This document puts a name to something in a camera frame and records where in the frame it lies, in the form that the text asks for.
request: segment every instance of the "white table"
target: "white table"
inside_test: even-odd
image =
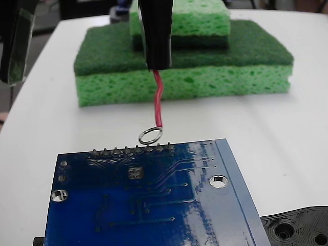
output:
[[[328,17],[233,10],[232,18],[256,21],[292,52],[289,94],[164,102],[160,143],[227,138],[260,216],[328,206]],[[58,153],[132,147],[154,124],[152,104],[77,105],[79,46],[108,21],[61,22],[19,93],[0,134],[0,245],[44,235]]]

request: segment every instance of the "stacked sponges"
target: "stacked sponges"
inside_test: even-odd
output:
[[[141,47],[136,1],[130,23],[88,30],[74,65],[79,105],[152,101],[156,83]],[[290,87],[287,49],[252,21],[230,21],[220,0],[176,0],[172,47],[172,69],[161,71],[163,99],[285,93]]]

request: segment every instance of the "mounting hole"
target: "mounting hole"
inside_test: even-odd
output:
[[[287,240],[294,235],[295,230],[292,225],[282,223],[276,227],[275,233],[281,240]]]
[[[210,185],[215,188],[224,188],[228,185],[228,179],[221,175],[215,175],[210,178]]]
[[[324,246],[327,245],[328,238],[326,235],[319,234],[318,236],[316,236],[315,242],[317,245]]]
[[[67,197],[68,193],[65,190],[56,190],[51,193],[51,200],[54,202],[63,202]]]

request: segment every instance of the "black object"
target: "black object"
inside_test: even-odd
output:
[[[252,4],[253,9],[257,9],[254,0],[251,0],[251,4]]]
[[[107,15],[117,0],[59,0],[61,19]]]
[[[4,42],[0,80],[9,84],[24,78],[25,62],[38,0],[1,0],[0,36]]]
[[[265,6],[265,9],[277,10],[276,0],[269,0],[269,3]]]
[[[327,246],[328,207],[261,217],[272,246]]]
[[[325,8],[326,4],[328,3],[328,0],[324,0],[320,7],[317,9],[317,13],[322,13],[323,12],[323,9]]]
[[[170,68],[173,0],[139,0],[149,70]]]
[[[33,246],[44,246],[44,237],[35,237],[33,240]]]

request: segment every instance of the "electronic component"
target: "electronic component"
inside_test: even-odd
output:
[[[45,246],[270,245],[225,139],[115,150],[58,156]]]

